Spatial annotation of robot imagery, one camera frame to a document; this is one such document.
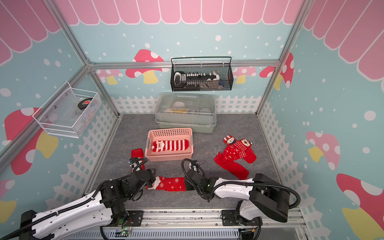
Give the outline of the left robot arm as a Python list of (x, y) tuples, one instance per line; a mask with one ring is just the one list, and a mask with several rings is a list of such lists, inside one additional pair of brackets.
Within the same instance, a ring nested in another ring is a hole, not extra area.
[(4, 240), (59, 240), (68, 235), (93, 227), (124, 227), (133, 218), (125, 207), (126, 201), (137, 201), (146, 187), (156, 180), (154, 172), (143, 169), (146, 158), (132, 158), (130, 174), (103, 181), (96, 190), (56, 209), (22, 214), (18, 230), (3, 237)]

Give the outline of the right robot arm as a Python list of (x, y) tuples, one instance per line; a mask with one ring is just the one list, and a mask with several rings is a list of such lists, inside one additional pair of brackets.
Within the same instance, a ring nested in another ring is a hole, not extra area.
[(263, 216), (286, 223), (289, 210), (301, 203), (301, 197), (295, 190), (263, 174), (255, 174), (247, 180), (226, 180), (207, 178), (198, 162), (190, 159), (182, 160), (181, 167), (186, 189), (195, 190), (207, 202), (214, 198), (239, 200), (234, 210), (222, 212), (222, 220), (229, 221), (231, 225), (261, 224)]

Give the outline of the red snowflake santa sock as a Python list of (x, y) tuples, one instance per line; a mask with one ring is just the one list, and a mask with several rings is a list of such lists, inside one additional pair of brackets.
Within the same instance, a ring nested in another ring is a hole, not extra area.
[(144, 160), (144, 151), (142, 149), (134, 149), (131, 151), (130, 166), (132, 172), (134, 168), (141, 164)]
[(147, 190), (159, 190), (167, 192), (185, 192), (186, 184), (184, 177), (165, 178), (156, 177), (152, 187), (146, 187)]

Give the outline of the red white striped santa sock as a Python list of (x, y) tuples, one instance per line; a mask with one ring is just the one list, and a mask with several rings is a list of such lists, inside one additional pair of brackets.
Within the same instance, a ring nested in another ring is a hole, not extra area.
[(155, 141), (152, 144), (152, 152), (164, 151), (185, 151), (189, 148), (190, 142), (183, 140)]

